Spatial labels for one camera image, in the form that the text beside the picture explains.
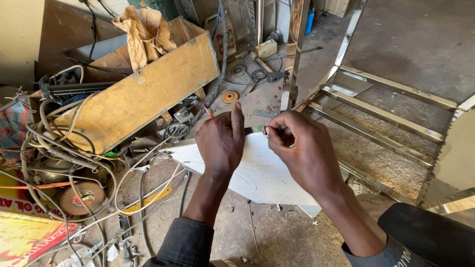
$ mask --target wooden box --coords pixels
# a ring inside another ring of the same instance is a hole
[[[175,50],[86,100],[77,114],[74,130],[93,142],[96,153],[112,149],[219,75],[208,31],[182,18],[169,26]],[[56,125],[69,128],[76,109],[56,118]],[[68,138],[91,151],[84,138],[76,134]]]

